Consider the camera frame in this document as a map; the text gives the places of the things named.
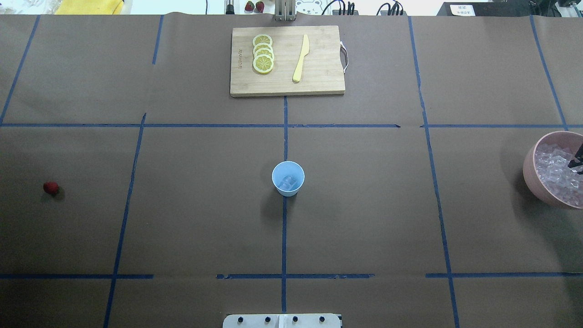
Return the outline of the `red strawberry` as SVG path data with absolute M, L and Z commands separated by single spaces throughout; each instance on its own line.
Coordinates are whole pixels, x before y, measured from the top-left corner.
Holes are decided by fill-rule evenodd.
M 42 185 L 45 193 L 48 195 L 57 195 L 60 191 L 60 186 L 55 181 L 47 181 Z

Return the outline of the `ice cubes in bowl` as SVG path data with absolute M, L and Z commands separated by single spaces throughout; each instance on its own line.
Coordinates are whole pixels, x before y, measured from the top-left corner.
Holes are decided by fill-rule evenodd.
M 582 167 L 569 168 L 574 158 L 570 148 L 558 144 L 539 144 L 535 151 L 535 168 L 541 182 L 558 199 L 581 207 L 583 203 Z

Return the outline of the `light blue cup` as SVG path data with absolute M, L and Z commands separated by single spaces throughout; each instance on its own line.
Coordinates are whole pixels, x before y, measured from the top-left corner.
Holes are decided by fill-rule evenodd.
M 271 181 L 278 193 L 291 197 L 298 193 L 305 181 L 303 168 L 294 161 L 283 161 L 273 168 Z

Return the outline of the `ice cubes in cup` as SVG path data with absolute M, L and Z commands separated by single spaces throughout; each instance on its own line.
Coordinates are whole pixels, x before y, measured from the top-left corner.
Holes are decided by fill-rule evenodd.
M 297 179 L 294 176 L 286 176 L 284 177 L 281 182 L 279 183 L 279 185 L 277 186 L 280 190 L 285 191 L 285 192 L 291 192 L 295 189 L 297 189 Z

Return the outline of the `wooden cutting board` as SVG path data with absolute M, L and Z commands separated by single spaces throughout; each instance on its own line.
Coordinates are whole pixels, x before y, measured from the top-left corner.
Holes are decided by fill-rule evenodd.
M 273 70 L 264 75 L 252 66 L 252 40 L 260 34 L 273 39 L 275 57 Z M 294 83 L 292 77 L 303 35 L 310 39 L 310 52 L 304 61 L 302 80 Z M 233 97 L 343 95 L 346 91 L 338 26 L 234 28 L 231 45 L 230 95 Z

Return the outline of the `bear coaster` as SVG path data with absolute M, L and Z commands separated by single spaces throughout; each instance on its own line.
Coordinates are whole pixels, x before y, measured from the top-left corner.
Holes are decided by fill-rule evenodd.
M 306 15 L 321 15 L 325 5 L 322 0 L 296 0 L 297 13 Z

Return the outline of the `lemon slice four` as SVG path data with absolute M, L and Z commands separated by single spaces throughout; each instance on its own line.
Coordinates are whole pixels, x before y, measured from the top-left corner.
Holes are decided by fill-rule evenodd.
M 270 73 L 275 65 L 275 61 L 271 60 L 267 56 L 261 56 L 259 58 L 253 59 L 252 66 L 255 72 L 262 75 Z

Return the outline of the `lemon slice three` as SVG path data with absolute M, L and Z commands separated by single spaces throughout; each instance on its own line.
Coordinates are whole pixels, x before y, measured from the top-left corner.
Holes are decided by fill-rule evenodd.
M 271 60 L 274 60 L 274 58 L 275 58 L 273 50 L 271 50 L 269 48 L 260 48 L 259 50 L 254 52 L 254 59 L 259 58 L 261 56 L 267 56 L 268 58 L 271 58 Z

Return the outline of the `lemon slice one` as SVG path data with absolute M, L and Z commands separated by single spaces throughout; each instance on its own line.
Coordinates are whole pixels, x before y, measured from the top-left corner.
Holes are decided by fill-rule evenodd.
M 273 39 L 271 38 L 270 35 L 265 35 L 265 34 L 260 34 L 260 35 L 256 35 L 253 40 L 252 40 L 253 46 L 258 46 L 260 44 L 267 45 L 267 46 L 272 46 L 273 44 Z

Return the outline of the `lemon slice two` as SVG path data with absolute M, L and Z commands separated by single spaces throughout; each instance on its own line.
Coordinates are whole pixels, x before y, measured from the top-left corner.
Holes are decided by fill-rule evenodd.
M 259 54 L 268 54 L 268 53 L 273 54 L 273 48 L 268 43 L 259 43 L 259 44 L 255 45 L 253 48 L 253 54 L 255 56 L 257 56 L 258 53 Z

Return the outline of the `spare strawberry two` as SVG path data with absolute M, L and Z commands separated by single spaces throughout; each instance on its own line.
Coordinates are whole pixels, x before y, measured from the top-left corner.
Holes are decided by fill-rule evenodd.
M 255 11 L 257 13 L 264 13 L 264 9 L 265 9 L 265 4 L 263 1 L 257 1 L 255 3 Z

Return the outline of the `spare strawberry one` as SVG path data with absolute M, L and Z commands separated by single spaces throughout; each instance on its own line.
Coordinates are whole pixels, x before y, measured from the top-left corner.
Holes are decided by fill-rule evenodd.
M 244 6 L 245 12 L 254 12 L 256 5 L 251 0 L 248 0 Z

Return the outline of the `yellow cloth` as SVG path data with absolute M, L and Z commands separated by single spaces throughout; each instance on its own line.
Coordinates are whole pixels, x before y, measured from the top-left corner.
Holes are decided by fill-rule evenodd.
M 63 0 L 56 15 L 119 15 L 124 0 Z

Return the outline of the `clear plastic bag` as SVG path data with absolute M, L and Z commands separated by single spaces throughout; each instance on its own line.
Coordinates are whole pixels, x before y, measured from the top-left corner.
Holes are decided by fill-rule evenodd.
M 19 15 L 53 15 L 61 4 L 62 0 L 13 0 L 6 6 Z

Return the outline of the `aluminium frame post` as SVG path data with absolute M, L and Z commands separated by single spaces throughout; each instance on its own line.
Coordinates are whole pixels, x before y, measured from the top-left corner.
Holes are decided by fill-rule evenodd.
M 275 0 L 274 20 L 275 21 L 295 21 L 297 16 L 295 0 Z

